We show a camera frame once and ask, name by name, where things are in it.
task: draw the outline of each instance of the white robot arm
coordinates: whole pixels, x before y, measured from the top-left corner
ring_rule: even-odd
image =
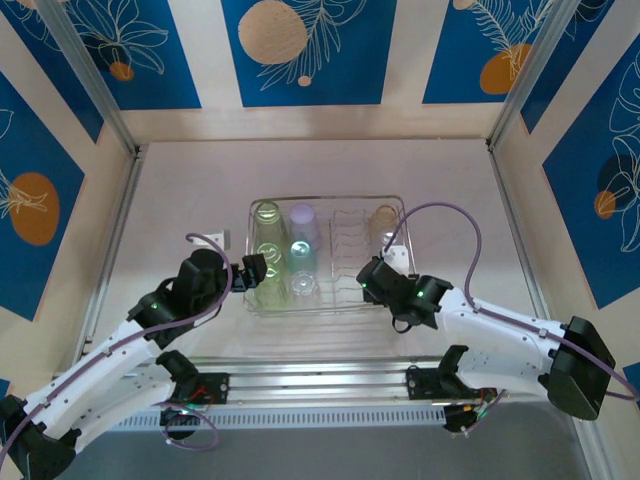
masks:
[[[217,252],[194,251],[177,277],[142,297],[107,340],[51,384],[24,400],[0,401],[0,468],[8,453],[25,479],[54,479],[95,438],[141,409],[226,402],[229,376],[200,374],[171,345],[217,315],[229,292],[258,286],[267,265],[262,255],[249,255],[240,270],[210,239],[192,236]],[[145,363],[144,374],[123,378]]]
[[[386,306],[394,320],[444,331],[451,347],[438,369],[450,396],[499,390],[546,396],[565,413],[595,420],[615,361],[595,327],[527,317],[473,299],[449,282],[405,276],[374,257],[357,277],[365,300]]]

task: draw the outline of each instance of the beige circle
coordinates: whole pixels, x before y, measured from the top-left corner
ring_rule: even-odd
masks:
[[[69,0],[58,0],[58,3],[64,3],[64,2],[68,2]],[[36,5],[35,3],[33,3],[33,0],[16,0],[16,2],[18,2],[21,5],[24,5],[27,8],[30,8],[31,10],[35,10],[36,9]]]
[[[300,85],[301,87],[308,87],[309,85],[311,85],[311,77],[307,75],[301,76],[298,79],[298,85]]]
[[[279,0],[263,0],[251,7],[238,24],[244,51],[263,65],[296,58],[307,46],[307,29],[300,15]]]
[[[476,3],[476,0],[453,0],[453,8],[456,10],[466,10],[474,3]]]

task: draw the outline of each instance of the dish rack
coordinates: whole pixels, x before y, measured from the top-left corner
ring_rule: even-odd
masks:
[[[304,314],[341,313],[376,308],[365,303],[362,287],[356,281],[360,270],[371,260],[372,251],[369,219],[376,209],[389,205],[398,213],[405,214],[404,202],[398,196],[307,196],[263,198],[252,202],[249,211],[247,254],[258,248],[255,210],[262,202],[274,202],[280,207],[285,223],[289,223],[291,209],[305,203],[316,212],[322,236],[322,246],[316,252],[316,280],[319,292],[309,304],[298,305],[291,300],[278,309],[261,308],[255,299],[255,290],[244,294],[244,305],[248,311],[260,316],[289,316]],[[409,255],[409,271],[415,273],[411,240],[406,223],[400,229],[395,245],[404,245]]]

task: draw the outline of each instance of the orange circle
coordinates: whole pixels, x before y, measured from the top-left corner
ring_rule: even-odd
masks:
[[[596,214],[600,218],[604,220],[611,218],[611,215],[616,211],[616,196],[607,190],[603,190],[596,195],[594,207],[596,209]]]
[[[48,244],[60,219],[60,200],[53,183],[39,173],[23,173],[11,184],[9,195],[18,201],[9,211],[18,236],[36,247]]]
[[[530,51],[528,43],[514,45],[489,60],[480,75],[482,91],[489,95],[509,93]]]
[[[113,75],[116,80],[121,82],[128,82],[133,80],[133,68],[131,68],[126,63],[122,62],[113,62],[109,67],[109,71],[111,75]]]

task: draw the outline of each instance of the cable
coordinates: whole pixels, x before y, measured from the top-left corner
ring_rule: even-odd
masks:
[[[444,416],[447,418],[455,417],[456,415],[462,415],[463,413],[469,413],[471,411],[473,411],[473,405],[461,405],[458,410],[449,410],[448,412],[445,410]]]
[[[396,317],[393,317],[393,318],[391,319],[391,326],[392,326],[392,327],[393,327],[393,329],[396,331],[396,333],[399,333],[400,335],[402,335],[402,334],[404,334],[404,333],[407,333],[409,330],[411,330],[411,328],[413,328],[411,325],[407,325],[407,327],[406,327],[406,328],[404,328],[404,329],[402,329],[402,330],[398,330],[398,329],[396,328],[396,322],[397,322]]]
[[[202,322],[200,325],[198,325],[195,328],[200,328],[201,326],[203,326],[205,323],[209,323],[211,320],[213,320],[214,318],[216,318],[218,315],[220,315],[220,311],[222,310],[222,305],[220,305],[218,307],[218,310],[216,310],[216,313],[214,313],[211,317],[207,318],[204,322]]]
[[[498,396],[495,398],[495,400],[493,402],[491,402],[487,408],[485,409],[484,412],[482,412],[480,415],[478,415],[478,420],[476,421],[476,423],[474,423],[473,425],[471,425],[469,428],[464,429],[462,432],[460,433],[454,433],[453,436],[454,437],[458,437],[460,435],[464,435],[464,436],[468,436],[471,432],[473,432],[476,428],[478,428],[478,425],[480,425],[480,423],[482,423],[482,421],[484,420],[484,418],[487,416],[487,414],[498,404],[498,402],[500,402],[500,400],[502,400],[502,397],[504,397],[506,395],[507,391],[506,390],[502,390]]]
[[[473,226],[473,229],[476,232],[476,253],[473,256],[473,261],[471,262],[471,266],[469,267],[469,271],[467,272],[467,276],[464,281],[464,296],[467,299],[467,302],[469,302],[469,305],[477,312],[483,313],[496,320],[500,320],[509,325],[527,330],[536,335],[542,335],[543,334],[542,329],[538,327],[534,327],[533,325],[529,325],[528,323],[521,322],[520,320],[516,320],[515,318],[511,318],[506,315],[502,315],[500,313],[487,310],[486,308],[479,307],[475,304],[474,299],[471,295],[471,277],[473,277],[475,269],[478,266],[478,261],[480,260],[480,253],[482,252],[482,233],[480,232],[480,226],[478,225],[478,222],[475,220],[475,218],[473,218],[471,214],[467,212],[465,209],[463,209],[462,207],[459,207],[457,205],[454,205],[448,202],[429,202],[429,203],[423,203],[422,205],[418,205],[417,207],[412,208],[407,212],[407,214],[404,217],[402,217],[400,222],[398,222],[398,225],[396,226],[393,232],[393,235],[391,236],[391,239],[389,240],[389,242],[384,248],[384,252],[386,253],[389,250],[394,240],[398,236],[398,233],[400,232],[400,228],[402,228],[402,225],[404,225],[404,223],[407,221],[407,218],[409,218],[409,216],[413,215],[415,212],[425,208],[429,208],[429,207],[446,207],[461,213],[467,218],[467,220],[469,220],[469,222]],[[597,358],[591,352],[588,352],[587,350],[580,347],[579,345],[576,345],[572,341],[567,340],[563,337],[559,337],[558,335],[555,335],[553,333],[546,332],[546,336],[551,340],[560,343],[561,345],[571,348],[572,350],[579,353],[587,360],[591,361],[598,368],[606,372],[611,377],[615,378],[623,387],[625,387],[631,393],[631,395],[624,395],[621,393],[607,391],[606,394],[608,396],[620,398],[622,400],[630,400],[634,402],[637,402],[638,400],[640,400],[640,393],[636,390],[636,388],[633,385],[631,385],[629,381],[627,381],[627,379],[625,379],[622,375],[616,372],[613,368],[609,367],[609,365],[607,365],[602,360]]]
[[[207,426],[211,428],[211,430],[215,435],[213,442],[211,442],[209,445],[203,445],[203,446],[185,445],[182,442],[174,441],[169,436],[169,426],[171,422],[167,422],[167,424],[164,427],[164,430],[162,431],[162,435],[164,435],[164,438],[166,439],[168,445],[172,445],[181,450],[187,450],[189,452],[208,452],[210,450],[215,449],[220,443],[220,433],[218,432],[218,429],[216,428],[215,424],[211,420],[209,420],[206,415],[198,412],[197,410],[194,410],[193,408],[187,407],[186,405],[180,405],[178,403],[160,402],[160,403],[157,403],[155,406],[161,407],[161,408],[173,408],[174,410],[183,410],[185,412],[188,412],[190,415],[193,415],[194,417],[198,417],[201,421],[206,423]]]
[[[146,335],[149,335],[149,334],[152,334],[152,333],[157,333],[157,332],[162,332],[164,330],[171,330],[172,328],[180,328],[180,327],[186,327],[187,325],[191,325],[192,323],[197,322],[201,318],[208,317],[213,312],[215,312],[215,310],[219,306],[222,305],[222,302],[224,302],[225,298],[227,298],[227,295],[229,295],[229,292],[231,291],[231,285],[233,283],[233,272],[231,270],[231,262],[229,261],[229,258],[224,253],[224,251],[213,240],[210,240],[209,238],[205,237],[204,235],[200,235],[199,233],[189,233],[189,234],[187,234],[186,239],[188,241],[191,241],[192,238],[198,238],[198,239],[206,242],[207,244],[209,244],[222,257],[224,265],[227,268],[227,284],[225,286],[224,291],[222,292],[222,295],[218,299],[218,301],[214,302],[213,305],[211,305],[211,307],[209,307],[204,312],[199,313],[197,315],[194,315],[192,317],[189,317],[189,318],[186,318],[184,320],[180,320],[180,321],[174,322],[174,323],[166,323],[166,324],[162,324],[162,325],[156,325],[155,327],[150,327],[150,328],[147,328],[147,329],[142,330],[140,332],[137,332],[137,333],[134,333],[132,335],[129,335],[128,337],[125,337],[122,340],[120,340],[120,341],[114,343],[113,345],[111,345],[108,348],[107,352],[100,352],[95,357],[91,358],[91,360],[87,361],[87,363],[84,364],[82,367],[80,367],[78,369],[78,371],[74,372],[69,378],[67,378],[65,381],[60,383],[60,385],[58,385],[49,395],[46,396],[45,400],[42,403],[36,405],[35,408],[31,412],[29,412],[24,417],[24,419],[18,424],[16,429],[13,431],[13,433],[7,439],[7,442],[2,447],[2,451],[0,452],[0,470],[2,469],[2,465],[4,464],[4,460],[5,460],[5,458],[7,457],[8,453],[9,453],[9,449],[11,449],[11,446],[16,441],[16,439],[18,438],[18,436],[20,435],[22,430],[24,430],[26,428],[26,426],[29,424],[29,422],[31,422],[40,412],[42,412],[42,410],[44,410],[45,405],[51,403],[58,395],[60,395],[64,390],[66,390],[67,387],[69,387],[69,385],[71,385],[78,378],[80,378],[87,371],[89,371],[100,360],[102,360],[103,358],[107,358],[108,356],[113,354],[114,351],[116,351],[116,350],[128,345],[129,343],[131,343],[131,342],[133,342],[133,341],[135,341],[135,340],[137,340],[139,338],[142,338],[142,337],[144,337]]]

